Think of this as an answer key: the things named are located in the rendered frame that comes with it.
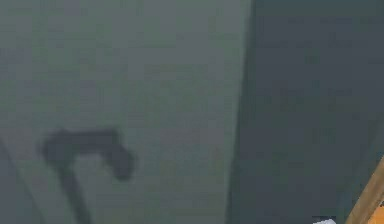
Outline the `brown wooden board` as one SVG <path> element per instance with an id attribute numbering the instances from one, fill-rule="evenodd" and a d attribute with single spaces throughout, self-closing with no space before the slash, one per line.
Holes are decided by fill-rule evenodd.
<path id="1" fill-rule="evenodd" d="M 384 156 L 380 159 L 368 183 L 348 215 L 345 224 L 368 224 L 372 215 L 384 201 Z"/>

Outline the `small white box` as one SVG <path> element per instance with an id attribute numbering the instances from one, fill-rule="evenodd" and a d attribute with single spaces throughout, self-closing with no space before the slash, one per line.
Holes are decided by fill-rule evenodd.
<path id="1" fill-rule="evenodd" d="M 332 217 L 327 217 L 327 216 L 313 216 L 312 223 L 313 224 L 336 224 L 336 222 L 332 219 Z"/>

